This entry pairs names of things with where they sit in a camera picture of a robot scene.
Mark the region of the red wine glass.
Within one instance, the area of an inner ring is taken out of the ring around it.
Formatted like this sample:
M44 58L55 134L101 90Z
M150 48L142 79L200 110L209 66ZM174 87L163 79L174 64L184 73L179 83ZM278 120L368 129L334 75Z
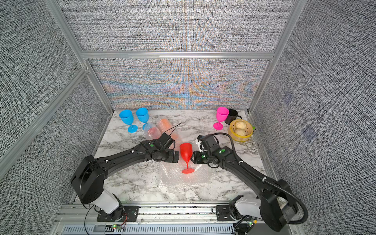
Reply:
M184 162L186 163L187 168L182 170L184 174L190 174L194 172L193 168L189 167L189 162L193 155L193 146L190 143L183 143L180 145L180 154Z

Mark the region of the bubble wrap sheet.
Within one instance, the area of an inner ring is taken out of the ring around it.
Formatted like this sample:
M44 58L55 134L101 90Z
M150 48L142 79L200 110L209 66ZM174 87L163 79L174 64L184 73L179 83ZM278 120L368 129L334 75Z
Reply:
M160 168L159 186L168 190L178 190L182 188L205 188L211 185L215 169L206 164L189 163L194 172L184 174L187 168L186 162L179 160L178 163L162 162Z

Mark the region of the blue wine glass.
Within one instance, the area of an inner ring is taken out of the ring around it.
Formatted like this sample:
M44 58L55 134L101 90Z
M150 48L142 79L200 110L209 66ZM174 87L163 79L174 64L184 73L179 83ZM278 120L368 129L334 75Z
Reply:
M133 124L134 117L133 117L133 113L132 113L131 110L121 111L120 114L119 114L119 117L125 124L129 125L129 127L128 127L129 133L136 133L137 132L138 127Z
M144 130L146 127L147 122L149 121L149 113L146 108L139 108L136 111L136 116L138 117L139 121L142 122L144 125L142 129Z

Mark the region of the pink wine glass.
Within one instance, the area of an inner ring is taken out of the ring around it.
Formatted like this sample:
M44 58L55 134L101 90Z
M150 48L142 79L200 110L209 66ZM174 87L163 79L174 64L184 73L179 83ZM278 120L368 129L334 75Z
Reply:
M225 119L229 115L229 109L225 107L219 107L216 112L216 120L217 122L213 124L213 127L215 130L222 130L223 129L223 124L222 122L225 121Z

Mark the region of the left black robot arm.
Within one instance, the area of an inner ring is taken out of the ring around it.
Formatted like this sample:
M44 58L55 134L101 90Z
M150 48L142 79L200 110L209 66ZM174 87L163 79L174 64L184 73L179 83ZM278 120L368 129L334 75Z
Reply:
M125 209L115 195L104 189L104 180L142 162L177 163L179 152L171 146L175 147L175 140L163 133L158 139L142 141L131 149L111 156L87 156L73 174L71 185L82 204L93 204L100 208L101 215L111 221L119 221L125 217Z

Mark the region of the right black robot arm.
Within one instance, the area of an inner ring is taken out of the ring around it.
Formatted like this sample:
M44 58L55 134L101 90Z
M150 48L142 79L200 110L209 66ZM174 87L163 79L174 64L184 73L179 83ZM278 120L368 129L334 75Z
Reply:
M234 174L257 195L260 217L269 228L279 232L287 224L299 225L307 221L306 206L292 193L286 181L276 181L260 173L238 156L232 138L231 148L221 147L217 135L230 137L226 133L198 136L196 144L199 151L207 159L207 164L216 164Z

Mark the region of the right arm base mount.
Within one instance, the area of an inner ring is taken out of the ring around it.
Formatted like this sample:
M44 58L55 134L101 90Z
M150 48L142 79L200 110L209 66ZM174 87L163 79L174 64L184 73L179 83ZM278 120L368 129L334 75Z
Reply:
M238 195L228 204L216 205L217 221L240 221L245 219L261 218L260 199L251 194Z

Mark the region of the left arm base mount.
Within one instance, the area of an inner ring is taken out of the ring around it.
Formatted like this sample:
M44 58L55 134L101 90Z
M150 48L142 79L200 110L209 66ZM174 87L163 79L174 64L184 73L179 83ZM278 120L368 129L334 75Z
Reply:
M122 204L111 214L107 214L104 210L99 211L97 222L136 222L139 214L139 206L129 206Z

